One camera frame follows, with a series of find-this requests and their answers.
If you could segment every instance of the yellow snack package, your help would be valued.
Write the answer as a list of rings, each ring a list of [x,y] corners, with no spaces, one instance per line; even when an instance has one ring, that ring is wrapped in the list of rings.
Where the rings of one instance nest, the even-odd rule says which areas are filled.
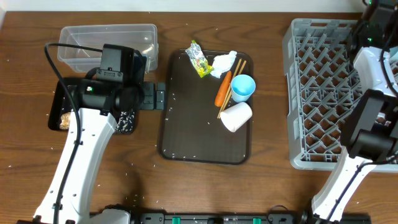
[[[203,78],[205,75],[210,74],[210,72],[213,71],[214,68],[209,65],[205,55],[201,51],[201,48],[196,41],[193,40],[191,47],[185,50],[185,52],[188,54],[191,63],[198,72],[200,78]]]

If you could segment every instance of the wooden table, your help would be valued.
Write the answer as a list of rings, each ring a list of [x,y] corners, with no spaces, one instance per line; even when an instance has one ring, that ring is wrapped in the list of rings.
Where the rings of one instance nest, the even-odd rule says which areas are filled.
[[[57,78],[44,55],[65,26],[155,24],[159,66],[146,80],[164,81],[170,54],[192,39],[208,50],[237,50],[254,61],[252,154],[241,166],[166,161],[156,151],[160,111],[143,111],[134,134],[113,136],[95,183],[91,211],[122,203],[167,212],[265,213],[273,205],[299,211],[329,172],[289,162],[287,82],[282,38],[298,17],[357,19],[359,14],[8,12],[0,31],[0,223],[30,220],[52,181],[66,133],[47,127]],[[57,48],[52,49],[56,59]],[[75,76],[57,62],[63,76]],[[395,223],[397,174],[370,174],[346,211]]]

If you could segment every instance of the white cup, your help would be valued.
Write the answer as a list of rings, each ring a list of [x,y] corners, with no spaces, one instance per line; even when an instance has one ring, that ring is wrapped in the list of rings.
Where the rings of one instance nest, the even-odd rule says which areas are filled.
[[[251,111],[250,106],[247,103],[242,102],[221,112],[220,117],[224,126],[234,133],[246,121],[248,121],[252,115],[253,112]]]

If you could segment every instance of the plastic storage bin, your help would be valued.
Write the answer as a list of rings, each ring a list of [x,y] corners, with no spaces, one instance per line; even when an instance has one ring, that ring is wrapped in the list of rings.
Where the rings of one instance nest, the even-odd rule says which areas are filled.
[[[73,26],[61,30],[60,43],[102,49],[104,44],[122,45],[139,50],[148,58],[146,71],[157,68],[157,28],[153,24]],[[88,72],[101,63],[101,53],[89,50],[58,48],[58,60],[75,72]]]
[[[361,95],[345,39],[356,21],[295,19],[283,39],[289,91],[289,159],[296,169],[333,170],[340,156],[341,128]],[[397,75],[398,64],[392,63]],[[398,165],[376,172],[398,172]]]

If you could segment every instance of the wooden chopsticks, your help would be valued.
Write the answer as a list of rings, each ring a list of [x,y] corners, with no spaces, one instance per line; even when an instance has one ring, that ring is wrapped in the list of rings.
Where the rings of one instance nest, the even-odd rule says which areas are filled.
[[[241,64],[241,61],[242,61],[242,59],[239,59],[238,65],[237,65],[236,68],[235,68],[234,75],[232,76],[231,83],[229,84],[228,91],[226,92],[225,99],[224,99],[224,103],[223,103],[223,105],[222,105],[221,108],[220,108],[220,112],[218,112],[217,118],[220,118],[221,112],[223,112],[223,110],[224,110],[225,107],[226,107],[227,102],[228,102],[229,99],[231,98],[231,95],[232,95],[232,91],[231,91],[232,80],[233,80],[233,79],[235,78],[235,76],[236,76],[236,72],[238,71],[238,68],[239,68],[239,66],[240,66],[240,64]],[[242,74],[242,71],[243,71],[243,68],[244,68],[245,64],[246,64],[246,61],[243,62],[242,67],[241,67],[241,69],[240,69],[238,75]]]

